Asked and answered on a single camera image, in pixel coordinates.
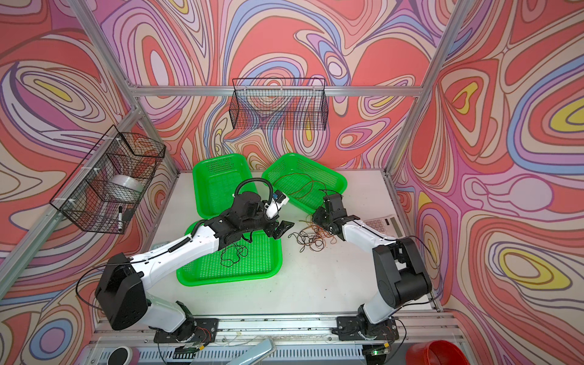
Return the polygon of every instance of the light blue object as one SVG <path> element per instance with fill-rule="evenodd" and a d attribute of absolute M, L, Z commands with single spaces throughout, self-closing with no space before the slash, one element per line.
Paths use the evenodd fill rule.
<path fill-rule="evenodd" d="M 276 351 L 274 341 L 271 338 L 266 338 L 241 356 L 229 361 L 227 365 L 252 365 L 270 356 L 274 351 Z"/>

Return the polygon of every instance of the red cup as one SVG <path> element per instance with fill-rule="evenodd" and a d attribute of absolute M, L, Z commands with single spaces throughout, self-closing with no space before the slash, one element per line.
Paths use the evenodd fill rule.
<path fill-rule="evenodd" d="M 411 346 L 405 354 L 405 363 L 407 365 L 470 365 L 458 346 L 443 340 Z"/>

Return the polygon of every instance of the green plastic basket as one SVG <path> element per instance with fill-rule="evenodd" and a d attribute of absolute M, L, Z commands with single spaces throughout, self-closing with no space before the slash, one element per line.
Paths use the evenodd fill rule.
<path fill-rule="evenodd" d="M 320 189 L 332 189 L 338 193 L 347 189 L 347 179 L 343 175 L 298 154 L 283 155 L 264 171 L 262 177 L 272 183 L 274 190 L 281 190 L 293 205 L 308 214 L 313 214 L 322 205 L 325 192 Z"/>
<path fill-rule="evenodd" d="M 216 217 L 230 208 L 237 185 L 251 177 L 245 157 L 239 154 L 214 157 L 196 164 L 193 168 L 194 198 L 201 218 Z M 253 183 L 245 185 L 241 191 L 258 192 Z"/>
<path fill-rule="evenodd" d="M 195 223 L 185 234 L 191 233 Z M 176 271 L 179 282 L 185 286 L 229 283 L 231 281 L 265 279 L 274 276 L 282 267 L 281 240 L 268 238 L 263 231 L 253 233 L 253 242 L 243 239 L 237 242 L 248 249 L 248 255 L 241 257 L 233 266 L 221 265 L 221 251 L 198 258 Z M 234 259 L 236 250 L 227 247 L 224 259 Z"/>

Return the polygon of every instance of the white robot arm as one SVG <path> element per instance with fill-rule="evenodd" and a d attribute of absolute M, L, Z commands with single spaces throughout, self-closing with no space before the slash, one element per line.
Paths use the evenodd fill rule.
<path fill-rule="evenodd" d="M 268 200 L 252 192 L 239 193 L 243 185 L 253 181 L 268 185 Z M 120 330 L 141 323 L 166 332 L 177 342 L 188 340 L 196 329 L 189 310 L 180 302 L 170 303 L 150 295 L 148 289 L 189 262 L 239 241 L 244 233 L 263 230 L 268 237 L 280 238 L 294 225 L 277 221 L 281 207 L 288 201 L 279 190 L 274 192 L 267 180 L 248 179 L 235 189 L 231 208 L 199 221 L 190 234 L 130 258 L 123 253 L 112 256 L 95 290 L 112 328 Z"/>
<path fill-rule="evenodd" d="M 347 215 L 340 194 L 326 195 L 312 220 L 329 233 L 372 253 L 378 292 L 357 310 L 351 336 L 360 333 L 365 338 L 376 338 L 389 325 L 397 309 L 431 292 L 432 282 L 414 241 L 386 236 L 355 215 Z M 398 270 L 396 261 L 405 263 L 406 267 Z"/>

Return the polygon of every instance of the black wire mesh basket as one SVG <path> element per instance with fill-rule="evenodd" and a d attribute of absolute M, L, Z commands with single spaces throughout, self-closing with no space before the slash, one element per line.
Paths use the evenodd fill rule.
<path fill-rule="evenodd" d="M 118 132 L 74 191 L 51 205 L 83 231 L 123 234 L 165 151 L 142 134 Z"/>
<path fill-rule="evenodd" d="M 323 78 L 235 78 L 229 115 L 233 129 L 326 130 Z"/>

